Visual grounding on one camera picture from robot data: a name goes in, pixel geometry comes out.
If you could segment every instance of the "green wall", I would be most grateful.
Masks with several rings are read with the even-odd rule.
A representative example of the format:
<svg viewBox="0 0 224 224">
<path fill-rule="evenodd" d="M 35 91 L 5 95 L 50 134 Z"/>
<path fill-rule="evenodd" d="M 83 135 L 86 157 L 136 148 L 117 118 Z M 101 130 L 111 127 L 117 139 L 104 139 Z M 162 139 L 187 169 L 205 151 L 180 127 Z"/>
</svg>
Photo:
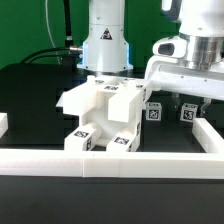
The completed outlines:
<svg viewBox="0 0 224 224">
<path fill-rule="evenodd" d="M 88 35 L 88 0 L 70 0 L 75 44 Z M 160 0 L 126 0 L 125 38 L 130 44 L 130 62 L 144 68 L 152 45 L 162 37 L 176 35 L 177 25 L 160 13 Z M 63 0 L 49 0 L 53 38 L 64 46 Z M 18 63 L 27 55 L 51 48 L 45 22 L 45 0 L 0 1 L 0 68 Z M 56 63 L 45 59 L 39 63 Z"/>
</svg>

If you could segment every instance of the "black table surface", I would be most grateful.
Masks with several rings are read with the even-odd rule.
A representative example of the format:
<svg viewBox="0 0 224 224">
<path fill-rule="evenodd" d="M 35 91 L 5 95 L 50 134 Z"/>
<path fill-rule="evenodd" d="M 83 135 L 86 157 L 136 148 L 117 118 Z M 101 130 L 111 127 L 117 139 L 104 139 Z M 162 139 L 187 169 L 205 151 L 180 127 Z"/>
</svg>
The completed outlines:
<svg viewBox="0 0 224 224">
<path fill-rule="evenodd" d="M 63 149 L 64 138 L 78 125 L 55 105 L 63 91 L 85 76 L 58 65 L 13 64 L 0 71 L 0 112 L 9 130 L 0 148 Z M 181 96 L 186 103 L 202 99 Z M 202 148 L 192 124 L 179 120 L 170 93 L 153 93 L 161 102 L 161 122 L 142 123 L 139 151 L 195 152 Z M 223 136 L 223 103 L 214 101 L 205 117 Z M 224 182 L 189 179 L 119 179 L 0 176 L 3 224 L 62 223 L 217 223 L 224 220 Z"/>
</svg>

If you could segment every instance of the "robot end effector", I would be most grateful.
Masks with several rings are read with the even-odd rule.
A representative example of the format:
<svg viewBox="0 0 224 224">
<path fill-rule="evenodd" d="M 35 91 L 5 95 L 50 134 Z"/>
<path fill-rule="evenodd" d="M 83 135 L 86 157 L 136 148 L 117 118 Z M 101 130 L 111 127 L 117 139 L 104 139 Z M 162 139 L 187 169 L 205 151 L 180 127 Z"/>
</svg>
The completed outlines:
<svg viewBox="0 0 224 224">
<path fill-rule="evenodd" d="M 181 65 L 196 70 L 209 70 L 221 61 L 224 1 L 163 0 L 162 11 L 171 21 L 181 23 L 179 40 L 172 43 L 172 38 L 163 39 L 154 46 L 154 54 L 175 57 L 173 52 L 182 51 L 177 55 L 183 58 Z"/>
<path fill-rule="evenodd" d="M 179 35 L 156 42 L 145 79 L 154 90 L 224 100 L 224 1 L 162 0 L 162 11 L 181 23 Z"/>
</svg>

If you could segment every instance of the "white cube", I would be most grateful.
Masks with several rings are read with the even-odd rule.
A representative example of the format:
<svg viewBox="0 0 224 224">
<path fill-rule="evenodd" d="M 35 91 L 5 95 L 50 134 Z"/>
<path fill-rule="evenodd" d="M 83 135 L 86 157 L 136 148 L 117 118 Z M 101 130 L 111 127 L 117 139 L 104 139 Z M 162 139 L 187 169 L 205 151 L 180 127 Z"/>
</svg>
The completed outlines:
<svg viewBox="0 0 224 224">
<path fill-rule="evenodd" d="M 0 138 L 8 130 L 8 118 L 6 113 L 0 113 Z"/>
<path fill-rule="evenodd" d="M 185 103 L 181 109 L 180 120 L 186 122 L 193 122 L 197 115 L 198 105 Z"/>
<path fill-rule="evenodd" d="M 146 103 L 146 120 L 161 121 L 162 105 L 156 102 Z"/>
</svg>

